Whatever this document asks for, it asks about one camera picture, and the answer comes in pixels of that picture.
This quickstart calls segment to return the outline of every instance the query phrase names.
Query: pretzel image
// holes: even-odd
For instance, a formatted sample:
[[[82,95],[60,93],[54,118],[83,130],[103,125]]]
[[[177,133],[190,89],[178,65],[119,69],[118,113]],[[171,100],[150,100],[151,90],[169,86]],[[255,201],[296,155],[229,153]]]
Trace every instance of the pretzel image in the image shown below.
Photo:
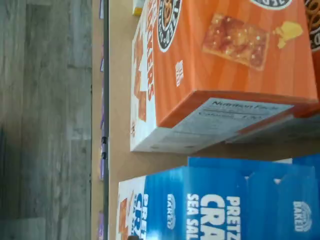
[[[164,20],[164,27],[166,28],[170,22],[172,14],[172,3],[171,0],[164,0],[164,15],[163,15],[163,20]]]

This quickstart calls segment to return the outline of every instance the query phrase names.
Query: gray wood floor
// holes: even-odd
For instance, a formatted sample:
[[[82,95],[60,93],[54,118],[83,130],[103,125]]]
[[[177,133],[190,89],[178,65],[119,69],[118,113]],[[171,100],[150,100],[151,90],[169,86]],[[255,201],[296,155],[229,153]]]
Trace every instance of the gray wood floor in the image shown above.
[[[0,0],[0,219],[47,240],[90,238],[91,7]]]

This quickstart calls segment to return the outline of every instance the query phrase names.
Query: blue cracker box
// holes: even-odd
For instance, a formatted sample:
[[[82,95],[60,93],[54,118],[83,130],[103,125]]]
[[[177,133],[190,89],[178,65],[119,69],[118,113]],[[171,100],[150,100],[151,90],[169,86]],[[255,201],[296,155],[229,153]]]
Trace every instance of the blue cracker box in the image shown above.
[[[313,168],[301,169],[288,170],[280,182],[272,171],[248,177],[237,168],[214,167],[120,182],[116,240],[319,239],[318,185]]]

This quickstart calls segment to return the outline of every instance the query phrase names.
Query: cracker box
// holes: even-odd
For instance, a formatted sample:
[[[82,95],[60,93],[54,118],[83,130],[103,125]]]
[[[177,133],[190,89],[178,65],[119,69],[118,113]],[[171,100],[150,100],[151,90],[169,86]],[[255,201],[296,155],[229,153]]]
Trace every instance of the cracker box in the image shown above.
[[[132,151],[193,153],[318,103],[299,0],[148,0],[131,69]]]
[[[145,0],[133,0],[133,15],[140,16],[144,7]]]
[[[288,170],[278,183],[271,171],[247,177],[236,168],[211,167],[120,182],[115,239],[319,239],[318,185],[313,168],[303,169]]]

